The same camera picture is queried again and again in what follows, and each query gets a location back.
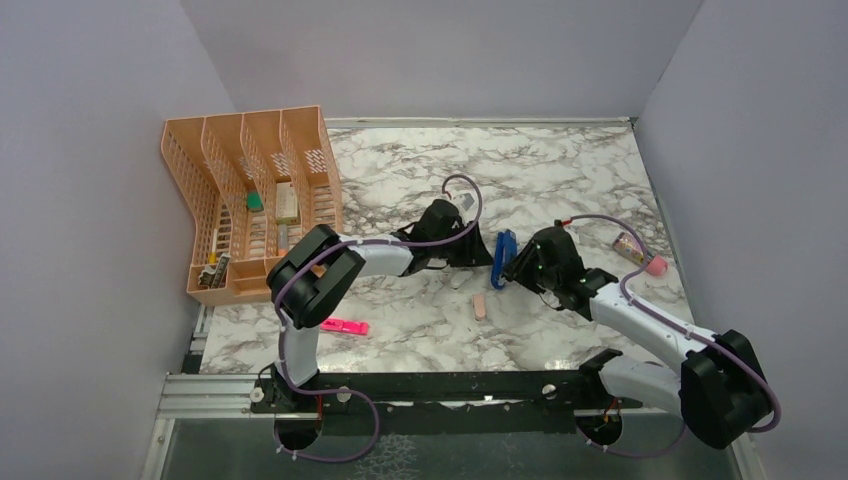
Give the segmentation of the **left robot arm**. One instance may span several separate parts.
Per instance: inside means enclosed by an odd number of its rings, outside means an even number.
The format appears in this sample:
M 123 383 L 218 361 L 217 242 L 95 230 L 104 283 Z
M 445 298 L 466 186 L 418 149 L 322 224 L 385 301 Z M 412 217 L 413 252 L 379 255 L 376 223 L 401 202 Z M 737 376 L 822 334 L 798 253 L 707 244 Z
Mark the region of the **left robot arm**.
M 406 277 L 433 260 L 457 268 L 494 263 L 477 221 L 448 200 L 437 199 L 418 221 L 371 238 L 341 235 L 327 224 L 312 228 L 266 276 L 281 324 L 275 362 L 282 377 L 275 392 L 279 401 L 294 411 L 313 401 L 320 325 L 356 279 Z

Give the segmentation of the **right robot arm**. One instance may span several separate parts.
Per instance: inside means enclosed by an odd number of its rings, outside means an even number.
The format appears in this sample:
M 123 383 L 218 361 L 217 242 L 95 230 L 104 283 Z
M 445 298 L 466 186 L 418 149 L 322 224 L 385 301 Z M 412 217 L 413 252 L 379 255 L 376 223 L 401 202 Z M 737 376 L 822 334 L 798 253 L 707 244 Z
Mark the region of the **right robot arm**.
M 558 309 L 611 328 L 650 352 L 657 364 L 606 350 L 580 367 L 579 398 L 600 407 L 632 399 L 681 419 L 685 431 L 723 449 L 739 436 L 769 430 L 781 408 L 750 341 L 714 333 L 669 315 L 631 293 L 614 275 L 584 265 L 561 226 L 545 228 L 503 265 L 501 276 Z

